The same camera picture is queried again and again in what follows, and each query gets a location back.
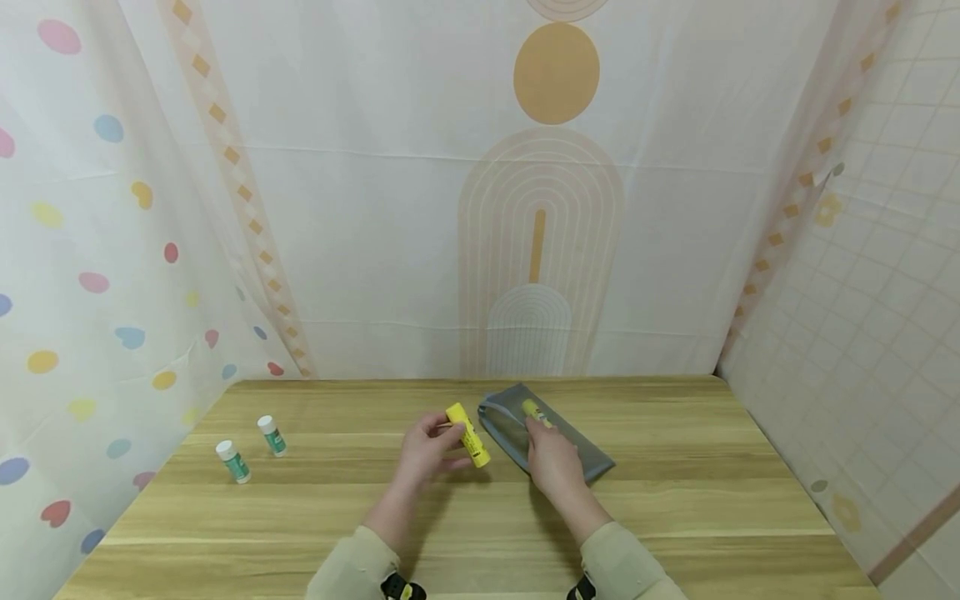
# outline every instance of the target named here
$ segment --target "person's left hand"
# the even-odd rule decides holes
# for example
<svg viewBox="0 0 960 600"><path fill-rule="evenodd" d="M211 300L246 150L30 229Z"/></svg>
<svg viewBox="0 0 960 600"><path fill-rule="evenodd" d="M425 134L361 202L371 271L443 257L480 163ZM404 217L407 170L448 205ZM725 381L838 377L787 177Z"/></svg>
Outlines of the person's left hand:
<svg viewBox="0 0 960 600"><path fill-rule="evenodd" d="M424 415L407 430L400 447L394 483L420 490L438 473L469 467L469 456L447 458L448 450L463 447L463 423L450 424L446 413Z"/></svg>

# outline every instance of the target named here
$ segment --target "curtain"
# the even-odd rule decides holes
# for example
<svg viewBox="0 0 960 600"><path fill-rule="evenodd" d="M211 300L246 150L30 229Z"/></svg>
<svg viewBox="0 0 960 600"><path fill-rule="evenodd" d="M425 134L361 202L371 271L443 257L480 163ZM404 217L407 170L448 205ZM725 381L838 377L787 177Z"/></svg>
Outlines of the curtain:
<svg viewBox="0 0 960 600"><path fill-rule="evenodd" d="M0 596L26 600L53 596L230 383L296 370L118 7L0 12Z"/></svg>
<svg viewBox="0 0 960 600"><path fill-rule="evenodd" d="M769 286L741 302L756 308L721 373L884 597L948 599L960 594L960 3L899 18L885 50L855 57L876 74L818 184L842 170L796 219Z"/></svg>
<svg viewBox="0 0 960 600"><path fill-rule="evenodd" d="M0 586L239 379L711 372L887 6L0 2Z"/></svg>

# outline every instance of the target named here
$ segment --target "yellow glue stick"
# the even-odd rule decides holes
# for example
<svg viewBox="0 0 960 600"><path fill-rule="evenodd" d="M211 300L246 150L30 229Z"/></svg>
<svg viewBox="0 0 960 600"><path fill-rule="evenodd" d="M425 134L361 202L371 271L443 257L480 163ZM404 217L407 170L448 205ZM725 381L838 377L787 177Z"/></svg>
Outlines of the yellow glue stick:
<svg viewBox="0 0 960 600"><path fill-rule="evenodd" d="M460 441L464 443L464 448L470 453L473 465L480 468L488 463L490 452L483 447L483 442L480 441L480 436L473 429L473 423L470 422L470 417L467 416L467 411L464 410L463 405L457 402L446 409L446 417L450 419L451 423L463 423L466 426L463 435L460 436Z"/></svg>
<svg viewBox="0 0 960 600"><path fill-rule="evenodd" d="M540 407L537 406L536 402L530 398L527 398L523 400L523 403L520 406L523 407L523 413L527 417L533 417L534 419L543 423L543 426L547 429L553 429L553 423L547 420L546 415L543 413Z"/></svg>

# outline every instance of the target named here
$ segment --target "white glue stick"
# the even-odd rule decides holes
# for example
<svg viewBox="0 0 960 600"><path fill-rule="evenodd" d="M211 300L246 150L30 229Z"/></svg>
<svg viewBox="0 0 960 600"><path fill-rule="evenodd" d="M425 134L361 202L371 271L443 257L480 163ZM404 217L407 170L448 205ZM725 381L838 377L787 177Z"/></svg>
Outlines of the white glue stick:
<svg viewBox="0 0 960 600"><path fill-rule="evenodd" d="M264 415L256 421L256 426L263 432L263 437L267 439L267 445L273 451L274 456L283 456L287 453L286 440L280 435L280 430L276 428L273 417Z"/></svg>
<svg viewBox="0 0 960 600"><path fill-rule="evenodd" d="M243 462L240 453L233 447L233 440L223 440L217 444L217 454L237 483L250 481L250 467L247 467L247 463Z"/></svg>

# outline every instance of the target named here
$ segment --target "black wristband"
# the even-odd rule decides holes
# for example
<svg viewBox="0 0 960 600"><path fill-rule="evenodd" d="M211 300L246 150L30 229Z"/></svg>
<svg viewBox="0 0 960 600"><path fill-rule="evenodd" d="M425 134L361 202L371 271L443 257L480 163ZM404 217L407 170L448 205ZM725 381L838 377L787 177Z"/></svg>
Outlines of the black wristband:
<svg viewBox="0 0 960 600"><path fill-rule="evenodd" d="M584 575L570 593L566 595L566 600L593 600L596 595L597 588L593 586L587 575Z"/></svg>
<svg viewBox="0 0 960 600"><path fill-rule="evenodd" d="M387 600L426 600L426 591L423 588L407 583L407 580L396 572L380 584L380 591Z"/></svg>

